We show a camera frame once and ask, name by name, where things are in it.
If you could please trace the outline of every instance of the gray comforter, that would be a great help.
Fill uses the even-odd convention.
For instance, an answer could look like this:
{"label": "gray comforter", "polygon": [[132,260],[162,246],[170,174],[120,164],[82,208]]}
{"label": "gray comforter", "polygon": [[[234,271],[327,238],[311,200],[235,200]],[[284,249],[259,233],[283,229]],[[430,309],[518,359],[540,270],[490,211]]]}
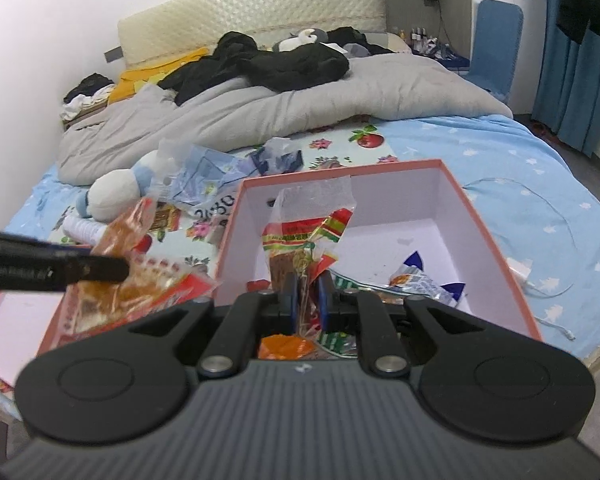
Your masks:
{"label": "gray comforter", "polygon": [[276,93],[231,79],[181,107],[171,91],[147,84],[131,99],[67,130],[58,175],[66,184],[89,185],[109,171],[130,168],[161,139],[227,152],[359,114],[385,120],[512,116],[484,90],[433,60],[409,54],[352,59],[340,81],[299,91]]}

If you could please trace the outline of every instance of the blue chair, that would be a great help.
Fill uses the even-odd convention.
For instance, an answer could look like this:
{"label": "blue chair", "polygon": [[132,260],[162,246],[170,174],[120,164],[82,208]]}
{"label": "blue chair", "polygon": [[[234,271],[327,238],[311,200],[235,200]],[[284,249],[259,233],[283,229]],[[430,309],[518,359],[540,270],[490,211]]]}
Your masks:
{"label": "blue chair", "polygon": [[507,103],[516,70],[524,15],[514,4],[483,0],[475,22],[474,54],[462,77]]}

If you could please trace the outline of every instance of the pink box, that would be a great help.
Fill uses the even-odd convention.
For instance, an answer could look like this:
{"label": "pink box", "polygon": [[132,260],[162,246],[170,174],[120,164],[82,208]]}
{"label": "pink box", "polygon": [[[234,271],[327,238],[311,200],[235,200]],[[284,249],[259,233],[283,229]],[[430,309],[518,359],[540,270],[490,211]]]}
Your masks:
{"label": "pink box", "polygon": [[285,187],[347,175],[357,205],[337,245],[334,270],[383,284],[417,250],[438,283],[466,283],[458,308],[541,340],[499,248],[439,159],[245,179],[220,249],[216,304],[232,303],[246,292],[247,282],[269,279],[261,235],[270,199]]}

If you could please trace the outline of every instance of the headboard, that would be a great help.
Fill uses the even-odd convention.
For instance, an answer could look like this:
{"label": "headboard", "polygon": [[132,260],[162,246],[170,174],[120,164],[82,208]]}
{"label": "headboard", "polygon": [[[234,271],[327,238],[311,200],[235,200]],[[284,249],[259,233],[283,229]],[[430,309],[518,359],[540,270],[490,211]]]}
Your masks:
{"label": "headboard", "polygon": [[343,25],[385,31],[384,0],[171,0],[120,20],[118,35],[134,68],[213,46],[229,30],[269,46],[302,28]]}

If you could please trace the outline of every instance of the stuffed toy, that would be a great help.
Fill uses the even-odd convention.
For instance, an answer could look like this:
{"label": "stuffed toy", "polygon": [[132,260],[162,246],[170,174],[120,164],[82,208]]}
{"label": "stuffed toy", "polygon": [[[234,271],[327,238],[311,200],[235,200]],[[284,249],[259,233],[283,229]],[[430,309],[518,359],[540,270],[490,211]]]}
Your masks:
{"label": "stuffed toy", "polygon": [[327,43],[329,37],[320,28],[306,28],[298,33],[298,36],[282,40],[273,45],[273,52],[288,52],[306,43]]}
{"label": "stuffed toy", "polygon": [[83,218],[111,222],[146,195],[158,171],[158,150],[147,153],[130,170],[113,170],[78,195],[75,208]]}

